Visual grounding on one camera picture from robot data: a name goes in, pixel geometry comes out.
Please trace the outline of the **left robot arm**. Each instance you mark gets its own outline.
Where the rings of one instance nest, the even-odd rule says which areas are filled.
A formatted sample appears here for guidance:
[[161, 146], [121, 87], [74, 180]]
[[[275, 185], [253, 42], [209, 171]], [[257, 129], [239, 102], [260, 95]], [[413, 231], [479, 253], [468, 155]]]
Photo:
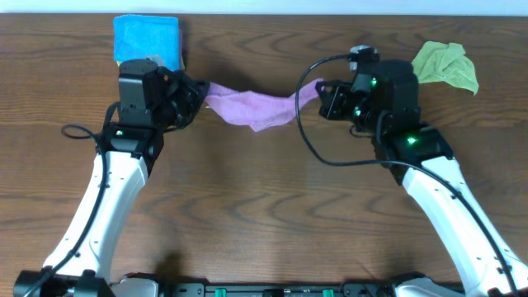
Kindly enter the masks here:
[[97, 155], [90, 182], [65, 235], [40, 271], [22, 271], [15, 296], [158, 294], [153, 280], [111, 282], [111, 264], [128, 213], [146, 185], [166, 133], [186, 128], [210, 82], [151, 59], [120, 63], [120, 100], [106, 110], [101, 132], [84, 131]]

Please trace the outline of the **purple microfiber cloth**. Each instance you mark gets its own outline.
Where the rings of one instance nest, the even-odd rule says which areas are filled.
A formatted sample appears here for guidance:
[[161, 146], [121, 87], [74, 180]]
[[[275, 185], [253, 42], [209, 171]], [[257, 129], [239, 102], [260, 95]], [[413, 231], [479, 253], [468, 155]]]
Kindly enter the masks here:
[[274, 97], [211, 83], [205, 103], [225, 122], [246, 125], [255, 132], [285, 125], [296, 117], [295, 93], [289, 97]]

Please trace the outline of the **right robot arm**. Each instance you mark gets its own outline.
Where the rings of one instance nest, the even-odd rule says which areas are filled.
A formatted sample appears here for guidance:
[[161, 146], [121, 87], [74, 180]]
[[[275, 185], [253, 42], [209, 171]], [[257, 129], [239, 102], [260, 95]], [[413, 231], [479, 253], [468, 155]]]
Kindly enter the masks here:
[[370, 134], [375, 163], [418, 203], [468, 296], [525, 296], [527, 265], [511, 250], [467, 185], [441, 132], [422, 121], [409, 62], [358, 64], [352, 80], [318, 82], [320, 114]]

